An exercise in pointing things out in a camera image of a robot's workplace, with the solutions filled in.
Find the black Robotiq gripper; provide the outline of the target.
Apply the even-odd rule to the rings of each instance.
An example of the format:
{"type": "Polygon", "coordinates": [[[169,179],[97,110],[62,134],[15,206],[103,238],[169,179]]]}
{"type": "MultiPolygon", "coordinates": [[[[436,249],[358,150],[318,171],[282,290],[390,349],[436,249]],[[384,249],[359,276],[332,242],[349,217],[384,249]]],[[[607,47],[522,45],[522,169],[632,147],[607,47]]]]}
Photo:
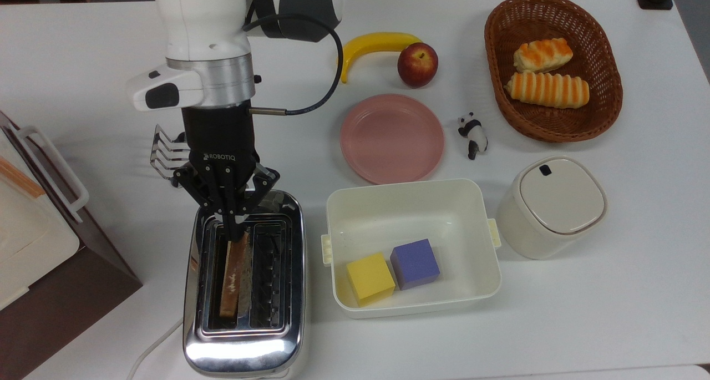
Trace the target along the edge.
{"type": "Polygon", "coordinates": [[[221,216],[230,228],[230,241],[244,236],[244,221],[273,189],[281,174],[274,169],[256,166],[258,154],[249,105],[233,105],[222,109],[182,108],[189,162],[173,173],[175,182],[213,214],[221,216]],[[202,162],[215,166],[199,166],[202,162]],[[234,186],[234,173],[253,173],[254,190],[234,186]]]}

